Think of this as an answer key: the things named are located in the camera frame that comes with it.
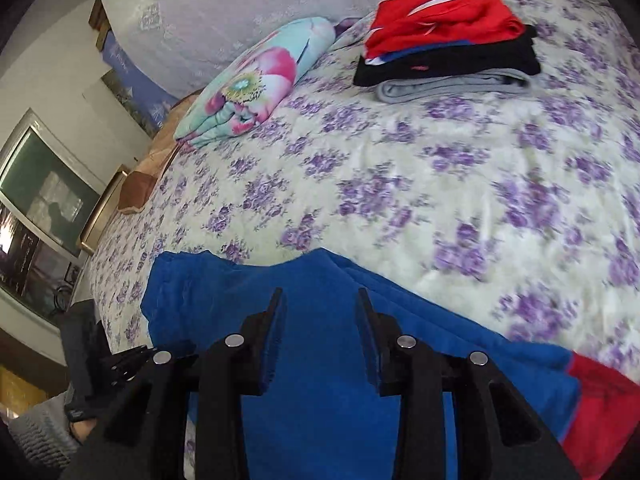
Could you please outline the grey knit sleeve forearm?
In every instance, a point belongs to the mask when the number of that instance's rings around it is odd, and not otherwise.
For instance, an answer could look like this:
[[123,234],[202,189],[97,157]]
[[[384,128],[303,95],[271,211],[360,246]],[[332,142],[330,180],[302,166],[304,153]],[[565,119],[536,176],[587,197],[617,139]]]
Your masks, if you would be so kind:
[[62,470],[80,447],[65,414],[71,394],[64,391],[9,421],[9,434],[32,466]]

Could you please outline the person's left hand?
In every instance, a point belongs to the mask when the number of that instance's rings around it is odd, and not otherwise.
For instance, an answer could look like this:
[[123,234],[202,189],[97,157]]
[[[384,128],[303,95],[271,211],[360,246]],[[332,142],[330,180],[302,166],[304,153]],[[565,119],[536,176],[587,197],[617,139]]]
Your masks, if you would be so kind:
[[95,418],[80,420],[79,422],[71,422],[70,432],[79,443],[84,443],[89,437],[89,434],[91,434],[91,431],[96,428],[97,422],[98,421]]

